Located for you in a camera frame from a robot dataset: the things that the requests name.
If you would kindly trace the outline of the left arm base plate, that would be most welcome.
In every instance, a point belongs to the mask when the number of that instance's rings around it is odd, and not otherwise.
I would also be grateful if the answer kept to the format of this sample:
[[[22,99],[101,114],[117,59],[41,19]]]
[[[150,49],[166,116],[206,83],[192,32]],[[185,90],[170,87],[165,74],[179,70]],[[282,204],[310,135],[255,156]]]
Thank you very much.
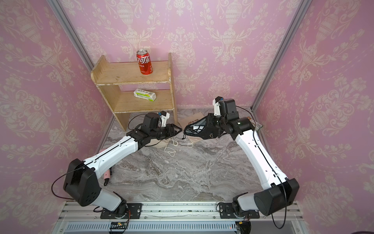
[[[142,213],[142,203],[127,203],[126,206],[118,208],[116,211],[103,209],[101,219],[140,219]]]

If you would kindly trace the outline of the beige linen drawstring bag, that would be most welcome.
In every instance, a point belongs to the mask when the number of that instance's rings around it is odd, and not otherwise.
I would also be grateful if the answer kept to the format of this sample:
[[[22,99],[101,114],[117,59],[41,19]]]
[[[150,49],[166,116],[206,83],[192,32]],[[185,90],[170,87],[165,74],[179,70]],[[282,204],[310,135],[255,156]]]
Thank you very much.
[[[169,154],[170,157],[174,157],[176,154],[176,147],[179,145],[179,142],[176,138],[172,137],[169,139],[161,140],[160,142],[156,142],[152,140],[155,145],[153,147],[157,149],[163,149],[165,153]]]

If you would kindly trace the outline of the white hair dryer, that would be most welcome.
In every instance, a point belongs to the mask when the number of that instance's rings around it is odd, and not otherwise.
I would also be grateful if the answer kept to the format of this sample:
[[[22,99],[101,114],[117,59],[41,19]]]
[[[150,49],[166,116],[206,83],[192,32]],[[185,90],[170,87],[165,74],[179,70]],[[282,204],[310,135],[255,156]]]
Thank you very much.
[[[191,132],[200,133],[201,131],[205,129],[206,126],[207,126],[207,120],[206,118],[203,118],[197,121],[196,123],[194,123],[194,125],[191,127]]]

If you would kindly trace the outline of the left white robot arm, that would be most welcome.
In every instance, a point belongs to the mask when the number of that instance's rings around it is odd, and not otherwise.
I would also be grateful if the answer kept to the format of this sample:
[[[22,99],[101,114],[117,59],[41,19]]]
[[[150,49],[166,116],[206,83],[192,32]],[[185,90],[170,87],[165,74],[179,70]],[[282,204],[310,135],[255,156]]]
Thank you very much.
[[[102,189],[98,180],[126,156],[150,144],[182,132],[182,128],[168,123],[167,112],[148,113],[142,124],[129,131],[120,141],[85,160],[70,162],[63,184],[64,191],[80,206],[95,205],[110,211],[115,218],[128,215],[126,200],[115,192]]]

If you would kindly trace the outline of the black drawstring pouch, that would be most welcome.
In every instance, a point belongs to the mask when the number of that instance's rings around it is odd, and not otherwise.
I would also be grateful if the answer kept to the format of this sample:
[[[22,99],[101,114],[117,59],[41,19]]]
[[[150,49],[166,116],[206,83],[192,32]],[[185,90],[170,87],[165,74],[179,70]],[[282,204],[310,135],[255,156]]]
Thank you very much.
[[[184,136],[190,137],[200,137],[201,139],[214,139],[224,136],[226,133],[224,129],[220,126],[220,120],[222,116],[214,116],[213,113],[209,113],[207,116],[203,117],[207,120],[207,126],[200,133],[191,132],[191,127],[194,125],[189,124],[184,128]]]

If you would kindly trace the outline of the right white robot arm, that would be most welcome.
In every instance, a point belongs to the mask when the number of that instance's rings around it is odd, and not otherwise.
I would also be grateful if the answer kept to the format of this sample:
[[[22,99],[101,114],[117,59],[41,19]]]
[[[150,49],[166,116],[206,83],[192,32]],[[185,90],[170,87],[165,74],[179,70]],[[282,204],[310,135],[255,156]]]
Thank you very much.
[[[214,100],[214,115],[219,118],[219,127],[242,148],[258,175],[262,191],[244,193],[233,198],[233,209],[237,216],[248,211],[259,211],[265,216],[290,206],[299,191],[296,179],[288,176],[276,165],[262,145],[250,118],[241,118],[233,99],[217,97]]]

